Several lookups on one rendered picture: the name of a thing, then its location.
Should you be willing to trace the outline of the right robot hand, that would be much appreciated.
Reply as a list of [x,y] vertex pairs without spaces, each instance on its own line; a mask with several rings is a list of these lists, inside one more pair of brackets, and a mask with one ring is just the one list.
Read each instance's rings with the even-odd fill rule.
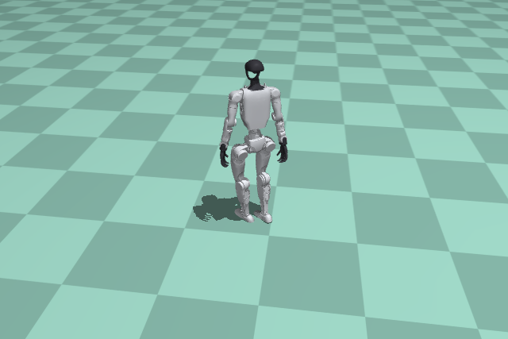
[[[284,137],[283,138],[283,143],[280,143],[279,144],[281,145],[280,146],[280,150],[279,152],[277,153],[277,156],[281,153],[281,157],[279,158],[279,163],[282,163],[282,162],[285,162],[287,160],[287,139]],[[281,160],[281,161],[280,161]]]

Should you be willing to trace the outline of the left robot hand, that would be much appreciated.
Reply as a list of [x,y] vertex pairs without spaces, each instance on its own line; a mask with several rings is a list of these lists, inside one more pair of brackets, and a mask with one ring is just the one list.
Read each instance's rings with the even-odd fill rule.
[[226,155],[226,153],[225,153],[225,151],[227,150],[227,148],[225,148],[225,144],[221,144],[220,150],[221,150],[221,153],[220,153],[221,165],[222,165],[224,168],[227,168],[227,167],[228,167],[229,162],[227,162],[227,161],[225,160],[225,156],[228,158],[228,156],[227,156],[227,155]]

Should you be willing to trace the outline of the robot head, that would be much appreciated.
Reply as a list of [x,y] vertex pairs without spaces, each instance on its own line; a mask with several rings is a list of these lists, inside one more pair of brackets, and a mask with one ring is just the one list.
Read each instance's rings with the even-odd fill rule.
[[[260,81],[259,81],[259,75],[260,75],[260,72],[264,70],[264,66],[263,64],[259,61],[259,60],[249,60],[246,64],[245,64],[245,72],[246,72],[246,75],[247,75],[247,78],[251,81],[250,83],[250,86],[248,87],[249,90],[253,90],[253,91],[260,91],[260,90],[264,90],[264,87],[260,85]],[[254,78],[249,78],[248,76],[248,71],[256,74],[256,77]]]

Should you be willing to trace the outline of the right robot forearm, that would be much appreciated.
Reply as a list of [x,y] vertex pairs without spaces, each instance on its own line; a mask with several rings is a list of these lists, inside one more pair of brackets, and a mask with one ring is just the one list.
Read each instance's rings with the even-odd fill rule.
[[[282,114],[282,116],[283,116],[283,114]],[[284,128],[284,120],[282,119],[282,120],[276,121],[275,126],[276,126],[277,135],[278,135],[278,140],[280,143],[283,143],[283,138],[285,137],[287,139],[286,133],[285,133],[285,128]]]

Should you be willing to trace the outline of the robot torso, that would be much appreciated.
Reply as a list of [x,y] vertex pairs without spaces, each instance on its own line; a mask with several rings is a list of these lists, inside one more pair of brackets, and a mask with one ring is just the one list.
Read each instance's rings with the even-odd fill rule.
[[248,153],[265,149],[265,136],[259,129],[266,127],[270,117],[271,91],[266,83],[261,86],[264,87],[264,90],[249,90],[245,85],[240,89],[243,91],[242,99],[239,102],[241,119],[248,129],[248,135],[244,137],[244,142],[249,147]]

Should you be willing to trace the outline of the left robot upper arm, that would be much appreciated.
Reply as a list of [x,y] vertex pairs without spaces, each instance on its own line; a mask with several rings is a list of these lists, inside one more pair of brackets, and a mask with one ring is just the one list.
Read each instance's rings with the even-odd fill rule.
[[238,103],[241,101],[243,96],[243,91],[232,91],[229,94],[229,104],[228,104],[228,127],[234,127],[237,124],[236,120],[236,114],[237,114],[237,107]]

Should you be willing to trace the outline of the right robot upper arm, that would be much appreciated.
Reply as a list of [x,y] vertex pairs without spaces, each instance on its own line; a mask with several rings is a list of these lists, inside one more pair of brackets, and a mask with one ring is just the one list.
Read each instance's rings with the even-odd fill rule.
[[269,87],[271,91],[271,104],[274,112],[271,114],[273,121],[279,121],[283,119],[281,113],[281,99],[280,99],[280,91],[276,87]]

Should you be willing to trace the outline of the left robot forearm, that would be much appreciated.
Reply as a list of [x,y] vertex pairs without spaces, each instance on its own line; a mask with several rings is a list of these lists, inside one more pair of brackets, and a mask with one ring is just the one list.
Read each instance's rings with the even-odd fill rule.
[[227,125],[228,125],[228,118],[226,117],[225,118],[225,123],[224,123],[224,128],[223,128],[223,134],[221,136],[220,147],[221,147],[221,144],[225,144],[225,148],[227,148],[228,145],[229,145],[229,140],[230,140],[233,128],[232,127],[228,127]]

